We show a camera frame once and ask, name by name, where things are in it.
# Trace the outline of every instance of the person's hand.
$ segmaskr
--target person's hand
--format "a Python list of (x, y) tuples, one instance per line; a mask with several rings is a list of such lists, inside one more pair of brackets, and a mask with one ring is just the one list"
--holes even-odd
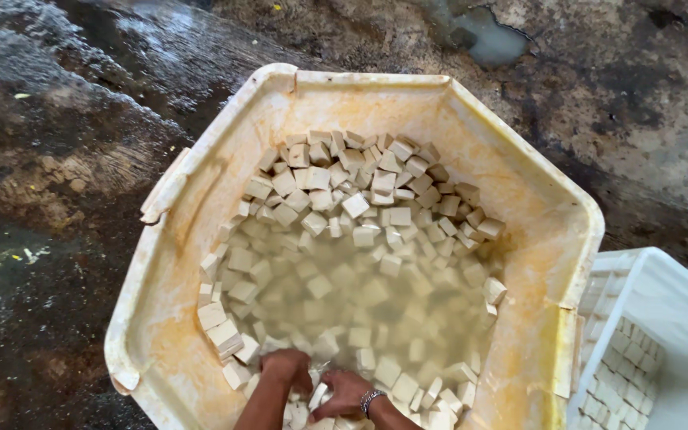
[(309, 396), (312, 393), (310, 362), (310, 356), (300, 350), (277, 350), (262, 357), (259, 369), (262, 378), (279, 379), (282, 384)]
[(310, 423), (337, 415), (361, 415), (360, 399), (373, 384), (353, 372), (329, 370), (320, 378), (330, 389), (333, 397), (310, 414)]

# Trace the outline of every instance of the dirty floor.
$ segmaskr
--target dirty floor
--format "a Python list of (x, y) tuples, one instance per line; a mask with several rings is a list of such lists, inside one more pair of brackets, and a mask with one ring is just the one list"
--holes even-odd
[(0, 0), (1, 429), (153, 428), (102, 357), (139, 206), (279, 61), (453, 76), (688, 263), (688, 2)]

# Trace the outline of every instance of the plastic tub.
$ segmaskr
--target plastic tub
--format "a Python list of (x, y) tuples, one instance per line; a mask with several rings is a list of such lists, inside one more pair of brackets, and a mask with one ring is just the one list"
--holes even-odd
[(577, 302), (604, 233), (594, 202), (447, 76), (257, 70), (161, 179), (106, 337), (106, 361), (159, 428), (231, 428), (244, 398), (196, 328), (198, 264), (269, 145), (308, 129), (432, 141), (482, 188), (508, 251), (493, 347), (464, 428), (564, 426)]
[(569, 400), (568, 422), (574, 422), (588, 382), (624, 316), (666, 352), (647, 430), (688, 428), (688, 270), (657, 248), (600, 252), (579, 314), (586, 317), (585, 360), (578, 390)]

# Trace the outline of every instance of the silver bracelet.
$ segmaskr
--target silver bracelet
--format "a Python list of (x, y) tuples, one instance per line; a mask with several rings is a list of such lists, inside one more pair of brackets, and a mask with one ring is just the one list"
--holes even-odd
[(371, 419), (371, 417), (368, 416), (368, 409), (371, 407), (371, 402), (378, 396), (386, 395), (387, 393), (384, 393), (380, 389), (371, 389), (365, 392), (365, 394), (363, 394), (360, 398), (360, 410), (362, 410), (363, 415), (365, 415), (366, 418)]

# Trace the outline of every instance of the murky water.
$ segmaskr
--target murky water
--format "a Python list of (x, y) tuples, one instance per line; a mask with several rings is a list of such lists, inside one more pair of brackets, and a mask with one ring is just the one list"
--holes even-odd
[[(340, 213), (339, 205), (330, 215)], [(377, 227), (375, 219), (362, 223)], [(262, 321), (272, 337), (311, 352), (317, 366), (357, 369), (356, 351), (372, 347), (377, 360), (384, 355), (395, 359), (423, 388), (447, 366), (461, 361), (470, 365), (475, 352), (484, 359), (489, 329), (483, 323), (482, 283), (470, 283), (463, 269), (481, 262), (485, 272), (496, 273), (502, 259), (491, 257), (492, 244), (466, 256), (453, 255), (440, 269), (421, 251), (418, 235), (405, 248), (388, 250), (403, 259), (398, 276), (390, 277), (380, 273), (380, 263), (370, 256), (377, 247), (387, 246), (384, 229), (374, 246), (367, 247), (355, 247), (351, 233), (333, 239), (326, 229), (309, 252), (293, 246), (304, 231), (301, 224), (281, 230), (286, 229), (250, 217), (228, 241), (233, 246), (248, 243), (256, 252), (254, 263), (269, 259), (272, 264), (273, 279), (260, 292), (252, 313), (238, 323), (241, 331), (254, 334), (254, 323)], [(307, 284), (320, 275), (330, 282), (331, 291), (316, 299)], [(426, 292), (421, 296), (417, 291)], [(365, 328), (366, 339), (350, 339), (352, 328)], [(330, 363), (315, 351), (318, 337), (329, 329), (338, 334), (340, 348)]]

